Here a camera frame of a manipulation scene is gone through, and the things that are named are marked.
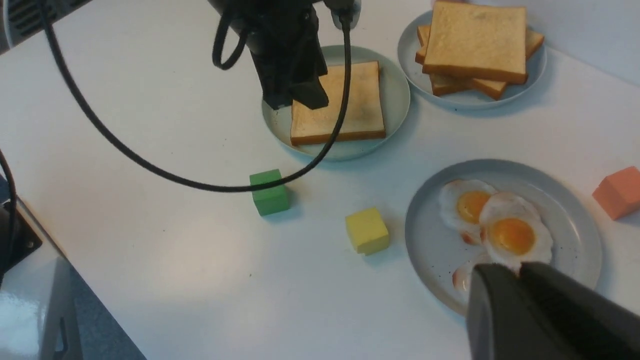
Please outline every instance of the fried egg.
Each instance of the fried egg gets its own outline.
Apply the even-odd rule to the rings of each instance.
[[[479,245],[480,212],[489,198],[498,191],[480,180],[454,180],[440,190],[440,217],[449,228],[457,231],[467,244]]]
[[[474,270],[474,266],[478,264],[490,264],[493,262],[494,261],[489,254],[482,252],[480,255],[460,265],[460,267],[453,273],[453,287],[458,291],[458,293],[460,293],[465,302],[469,301],[469,291],[471,291],[471,273]]]
[[[494,262],[516,272],[523,262],[551,262],[551,233],[538,210],[525,199],[497,193],[484,205],[479,221],[482,244]]]

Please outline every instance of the egg white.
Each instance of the egg white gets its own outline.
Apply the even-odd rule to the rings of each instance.
[[[506,218],[516,218],[529,225],[533,230],[535,241],[525,254],[517,255],[502,247],[496,246],[492,238],[493,225]],[[519,271],[523,262],[539,261],[550,263],[554,244],[551,233],[543,224],[538,210],[525,199],[508,192],[492,196],[480,213],[481,238],[487,253],[494,262],[500,263],[514,271]]]
[[[457,231],[463,240],[471,245],[480,245],[480,225],[464,221],[458,214],[458,199],[468,192],[486,192],[493,195],[498,191],[480,180],[454,180],[440,190],[440,217],[444,224]]]
[[[469,292],[471,291],[471,274],[474,270],[474,266],[490,263],[494,263],[492,257],[488,253],[482,252],[460,265],[460,267],[453,272],[453,287],[458,291],[458,293],[460,293],[465,302],[469,301]]]

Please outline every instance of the yellow cube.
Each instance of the yellow cube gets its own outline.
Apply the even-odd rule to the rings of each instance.
[[[371,255],[389,247],[389,231],[378,209],[349,215],[346,222],[351,244],[358,254]]]

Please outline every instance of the green cube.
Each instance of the green cube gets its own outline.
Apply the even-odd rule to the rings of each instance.
[[[251,175],[249,176],[249,182],[251,182],[251,185],[258,185],[280,180],[281,178],[280,171],[275,169]],[[262,217],[289,209],[289,197],[287,196],[287,188],[284,185],[259,190],[253,192],[252,195],[253,203]]]

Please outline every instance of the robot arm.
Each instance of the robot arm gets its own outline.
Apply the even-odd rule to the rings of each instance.
[[[318,18],[313,7],[319,0],[209,0],[222,15],[213,62],[228,69],[240,57],[244,45],[251,51],[260,77],[263,98],[273,109],[296,100],[311,109],[328,105],[319,76],[327,73],[318,41]],[[334,19],[347,16],[351,26],[359,10],[355,0],[324,0]],[[240,42],[228,62],[220,59],[227,29]]]
[[[475,360],[640,359],[640,317],[549,265],[477,265],[467,333]]]

